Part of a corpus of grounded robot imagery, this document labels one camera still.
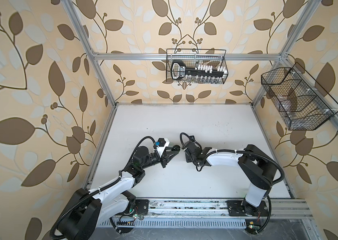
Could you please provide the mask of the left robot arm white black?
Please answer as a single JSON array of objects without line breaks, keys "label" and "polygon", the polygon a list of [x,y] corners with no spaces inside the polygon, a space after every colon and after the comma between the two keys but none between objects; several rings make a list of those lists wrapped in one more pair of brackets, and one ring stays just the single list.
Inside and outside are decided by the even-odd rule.
[{"label": "left robot arm white black", "polygon": [[109,219],[116,214],[133,215],[136,197],[130,193],[145,177],[145,170],[157,164],[163,168],[180,152],[178,145],[171,146],[170,141],[160,138],[151,140],[153,151],[150,152],[138,143],[118,176],[97,188],[75,191],[66,207],[53,224],[49,237],[52,240],[88,240],[94,233],[99,220]]}]

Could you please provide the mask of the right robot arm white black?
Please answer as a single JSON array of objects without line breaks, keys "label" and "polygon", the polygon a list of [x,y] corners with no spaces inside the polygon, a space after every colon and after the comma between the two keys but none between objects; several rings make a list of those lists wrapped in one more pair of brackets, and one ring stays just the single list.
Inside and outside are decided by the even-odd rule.
[{"label": "right robot arm white black", "polygon": [[186,161],[201,172],[204,167],[240,167],[251,182],[238,212],[247,216],[261,214],[263,199],[269,196],[273,185],[285,178],[283,168],[255,145],[247,145],[242,150],[202,148],[194,136],[180,133],[180,142]]}]

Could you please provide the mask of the black round earbud case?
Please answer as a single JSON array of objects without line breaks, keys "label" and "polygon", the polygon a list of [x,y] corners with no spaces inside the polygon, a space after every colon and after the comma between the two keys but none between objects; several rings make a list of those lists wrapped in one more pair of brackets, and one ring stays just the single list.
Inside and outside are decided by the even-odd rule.
[{"label": "black round earbud case", "polygon": [[181,147],[179,146],[179,145],[174,145],[173,147],[172,147],[172,150],[173,151],[179,151],[181,149]]}]

